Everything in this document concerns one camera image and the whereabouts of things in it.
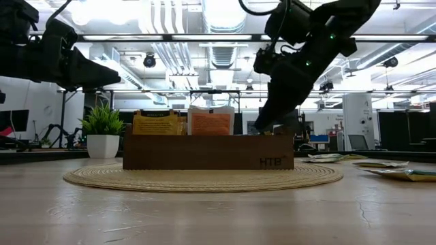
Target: security camera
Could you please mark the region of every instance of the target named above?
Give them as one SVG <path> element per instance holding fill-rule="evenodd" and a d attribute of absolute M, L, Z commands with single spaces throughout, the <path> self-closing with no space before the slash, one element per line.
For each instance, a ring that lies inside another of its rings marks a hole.
<path fill-rule="evenodd" d="M 144 66 L 147 68 L 153 68 L 156 65 L 155 54 L 147 53 L 144 59 Z"/>
<path fill-rule="evenodd" d="M 395 57 L 392 57 L 388 59 L 387 61 L 383 62 L 383 66 L 388 67 L 396 67 L 398 65 L 398 59 Z"/>
<path fill-rule="evenodd" d="M 334 89 L 334 86 L 330 80 L 320 85 L 320 91 L 330 91 L 332 89 Z"/>

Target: packet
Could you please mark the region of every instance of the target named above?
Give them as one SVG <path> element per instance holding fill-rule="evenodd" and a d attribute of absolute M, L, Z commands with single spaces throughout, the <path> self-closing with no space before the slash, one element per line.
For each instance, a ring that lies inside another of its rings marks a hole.
<path fill-rule="evenodd" d="M 319 158 L 319 159 L 306 159 L 302 160 L 304 163 L 337 163 L 341 159 L 336 158 Z"/>
<path fill-rule="evenodd" d="M 191 105 L 188 109 L 188 135 L 233 135 L 234 108 L 199 108 Z"/>
<path fill-rule="evenodd" d="M 398 180 L 408 180 L 414 182 L 436 182 L 436 172 L 422 171 L 414 169 L 385 170 L 385 169 L 365 169 L 366 172 L 379 174 Z"/>
<path fill-rule="evenodd" d="M 409 165 L 409 162 L 392 163 L 392 162 L 374 160 L 374 161 L 359 161 L 352 164 L 357 165 L 359 167 L 407 167 Z"/>
<path fill-rule="evenodd" d="M 136 111 L 134 135 L 177 135 L 178 116 L 173 111 Z"/>

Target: potted plant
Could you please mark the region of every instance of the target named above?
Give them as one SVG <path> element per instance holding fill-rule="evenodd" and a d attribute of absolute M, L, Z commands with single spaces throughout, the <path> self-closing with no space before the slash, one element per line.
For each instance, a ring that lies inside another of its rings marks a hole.
<path fill-rule="evenodd" d="M 41 148 L 49 148 L 52 145 L 52 142 L 48 138 L 43 138 L 40 141 Z"/>
<path fill-rule="evenodd" d="M 123 121 L 119 111 L 109 105 L 93 108 L 91 113 L 80 119 L 82 130 L 87 134 L 88 154 L 91 158 L 113 158 L 118 152 Z"/>

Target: desk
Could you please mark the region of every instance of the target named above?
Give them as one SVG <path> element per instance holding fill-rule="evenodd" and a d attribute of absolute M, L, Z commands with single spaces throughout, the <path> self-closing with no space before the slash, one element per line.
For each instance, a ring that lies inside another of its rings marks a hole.
<path fill-rule="evenodd" d="M 121 161 L 0 166 L 0 244 L 435 243 L 435 183 L 382 178 L 350 162 L 323 163 L 344 173 L 340 181 L 260 193 L 141 193 L 62 180 L 79 167 Z"/>

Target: white planter pot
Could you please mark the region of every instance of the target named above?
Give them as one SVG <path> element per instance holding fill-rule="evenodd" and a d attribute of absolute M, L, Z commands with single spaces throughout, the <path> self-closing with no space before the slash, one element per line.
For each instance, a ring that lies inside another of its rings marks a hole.
<path fill-rule="evenodd" d="M 88 135 L 88 154 L 95 159 L 114 158 L 120 137 L 117 135 Z"/>

